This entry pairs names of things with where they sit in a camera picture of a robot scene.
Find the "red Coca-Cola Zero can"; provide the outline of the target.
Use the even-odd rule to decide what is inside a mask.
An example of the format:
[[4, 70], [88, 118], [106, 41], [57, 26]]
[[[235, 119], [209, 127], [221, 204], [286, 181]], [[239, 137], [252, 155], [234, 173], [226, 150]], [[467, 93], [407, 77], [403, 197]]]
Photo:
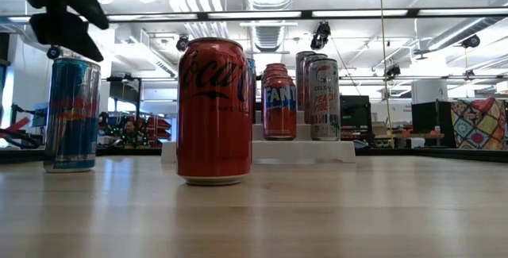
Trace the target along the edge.
[[252, 164], [252, 73], [233, 40], [191, 40], [179, 61], [177, 174], [186, 183], [240, 183]]

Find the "white three-step display shelf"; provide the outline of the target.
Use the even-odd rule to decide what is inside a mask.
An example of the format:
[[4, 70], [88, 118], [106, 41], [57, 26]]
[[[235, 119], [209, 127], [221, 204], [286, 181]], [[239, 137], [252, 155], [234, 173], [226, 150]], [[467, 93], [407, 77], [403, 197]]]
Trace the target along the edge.
[[257, 141], [252, 136], [251, 114], [246, 105], [215, 103], [180, 106], [175, 142], [163, 145], [163, 163], [181, 163], [182, 171], [240, 174], [250, 172], [257, 160], [295, 163], [300, 160], [352, 162], [354, 146], [349, 141]]

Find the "small background monitor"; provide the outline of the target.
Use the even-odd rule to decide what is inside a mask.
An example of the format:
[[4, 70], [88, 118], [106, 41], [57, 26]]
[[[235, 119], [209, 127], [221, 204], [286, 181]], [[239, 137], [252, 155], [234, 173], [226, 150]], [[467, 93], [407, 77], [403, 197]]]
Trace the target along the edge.
[[48, 103], [37, 103], [34, 105], [32, 127], [45, 127], [47, 124]]

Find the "silver Celsius can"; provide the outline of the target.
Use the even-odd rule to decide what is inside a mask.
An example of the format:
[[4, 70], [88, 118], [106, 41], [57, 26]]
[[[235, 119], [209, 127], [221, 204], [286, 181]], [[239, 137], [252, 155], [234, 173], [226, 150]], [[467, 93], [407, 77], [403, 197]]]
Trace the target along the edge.
[[304, 95], [303, 95], [303, 59], [308, 55], [313, 55], [312, 51], [298, 52], [295, 55], [295, 74], [296, 74], [296, 89], [297, 89], [297, 109], [304, 110]]
[[313, 141], [341, 139], [341, 108], [337, 61], [314, 60], [309, 70], [310, 137]]
[[326, 59], [328, 56], [324, 53], [312, 53], [305, 56], [302, 62], [302, 72], [303, 72], [303, 107], [304, 107], [304, 122], [306, 124], [310, 123], [310, 96], [309, 96], [309, 72], [310, 72], [310, 64], [319, 59]]

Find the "person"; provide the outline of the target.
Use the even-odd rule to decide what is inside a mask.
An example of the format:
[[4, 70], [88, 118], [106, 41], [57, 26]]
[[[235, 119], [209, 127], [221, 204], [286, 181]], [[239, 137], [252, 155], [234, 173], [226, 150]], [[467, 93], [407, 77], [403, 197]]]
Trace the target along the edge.
[[123, 144], [136, 147], [138, 144], [138, 131], [133, 121], [127, 120], [121, 131], [120, 139]]

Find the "red storage bins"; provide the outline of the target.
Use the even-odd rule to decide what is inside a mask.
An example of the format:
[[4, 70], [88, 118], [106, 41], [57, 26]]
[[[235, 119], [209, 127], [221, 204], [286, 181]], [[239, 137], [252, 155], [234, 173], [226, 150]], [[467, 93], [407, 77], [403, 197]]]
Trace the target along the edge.
[[161, 116], [147, 118], [148, 144], [151, 148], [161, 148], [163, 143], [171, 141], [171, 123]]

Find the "black computer monitor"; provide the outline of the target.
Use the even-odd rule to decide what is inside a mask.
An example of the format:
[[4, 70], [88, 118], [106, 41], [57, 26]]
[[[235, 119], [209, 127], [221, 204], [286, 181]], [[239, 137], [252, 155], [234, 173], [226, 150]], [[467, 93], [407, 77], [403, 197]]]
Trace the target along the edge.
[[372, 130], [371, 103], [367, 95], [341, 95], [341, 128]]

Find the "white column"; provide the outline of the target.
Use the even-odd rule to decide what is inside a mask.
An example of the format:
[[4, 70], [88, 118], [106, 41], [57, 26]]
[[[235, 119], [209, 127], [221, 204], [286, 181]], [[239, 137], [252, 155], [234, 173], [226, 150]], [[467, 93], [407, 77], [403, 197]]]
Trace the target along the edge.
[[448, 84], [446, 79], [422, 79], [411, 83], [413, 104], [428, 102], [447, 102]]

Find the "wooden background table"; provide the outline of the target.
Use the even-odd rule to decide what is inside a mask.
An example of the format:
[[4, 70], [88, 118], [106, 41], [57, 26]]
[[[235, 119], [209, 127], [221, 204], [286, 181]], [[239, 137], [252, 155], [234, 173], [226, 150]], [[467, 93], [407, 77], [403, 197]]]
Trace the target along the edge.
[[424, 148], [432, 142], [440, 146], [441, 140], [444, 137], [443, 133], [435, 131], [430, 133], [412, 133], [406, 130], [401, 133], [375, 135], [374, 143], [379, 148]]

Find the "black cabinet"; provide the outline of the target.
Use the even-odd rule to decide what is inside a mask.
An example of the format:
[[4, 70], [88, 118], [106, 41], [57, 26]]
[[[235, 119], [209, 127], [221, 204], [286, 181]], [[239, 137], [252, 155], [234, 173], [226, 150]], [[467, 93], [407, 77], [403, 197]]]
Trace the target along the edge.
[[411, 106], [412, 124], [415, 133], [430, 133], [436, 126], [440, 127], [441, 146], [446, 148], [455, 148], [456, 141], [454, 137], [451, 103], [450, 102], [427, 102], [418, 103]]

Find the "colourful patchwork quilt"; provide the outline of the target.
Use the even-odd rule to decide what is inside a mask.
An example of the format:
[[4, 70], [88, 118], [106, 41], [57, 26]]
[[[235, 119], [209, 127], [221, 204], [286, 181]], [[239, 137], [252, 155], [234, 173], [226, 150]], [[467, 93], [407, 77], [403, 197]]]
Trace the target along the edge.
[[451, 103], [457, 148], [508, 150], [506, 102], [495, 98]]

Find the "black overhead frame bar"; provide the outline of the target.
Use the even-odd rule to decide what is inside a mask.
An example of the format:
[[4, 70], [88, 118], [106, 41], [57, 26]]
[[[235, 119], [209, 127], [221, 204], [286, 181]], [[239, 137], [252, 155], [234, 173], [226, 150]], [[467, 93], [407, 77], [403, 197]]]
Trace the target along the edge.
[[118, 13], [107, 16], [111, 23], [173, 21], [271, 21], [345, 20], [420, 17], [508, 17], [508, 6], [468, 8], [409, 8], [367, 10], [249, 10], [189, 13]]

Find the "black aluminium table frame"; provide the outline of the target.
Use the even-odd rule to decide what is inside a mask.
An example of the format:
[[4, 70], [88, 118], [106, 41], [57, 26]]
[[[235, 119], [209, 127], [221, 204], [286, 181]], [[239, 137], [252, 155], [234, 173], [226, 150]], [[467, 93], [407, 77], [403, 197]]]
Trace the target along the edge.
[[[159, 156], [161, 148], [100, 148], [98, 156]], [[364, 148], [357, 156], [428, 156], [442, 159], [474, 160], [508, 164], [508, 150], [458, 148]], [[0, 164], [20, 164], [44, 159], [40, 149], [0, 149]]]

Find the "silver ceiling air duct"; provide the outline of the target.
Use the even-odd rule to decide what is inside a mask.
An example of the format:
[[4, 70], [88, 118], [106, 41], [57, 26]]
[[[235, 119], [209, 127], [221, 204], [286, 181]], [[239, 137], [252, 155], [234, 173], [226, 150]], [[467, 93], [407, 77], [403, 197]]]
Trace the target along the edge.
[[475, 35], [483, 29], [495, 25], [503, 19], [504, 17], [468, 18], [431, 39], [427, 44], [427, 50], [434, 52], [446, 48]]

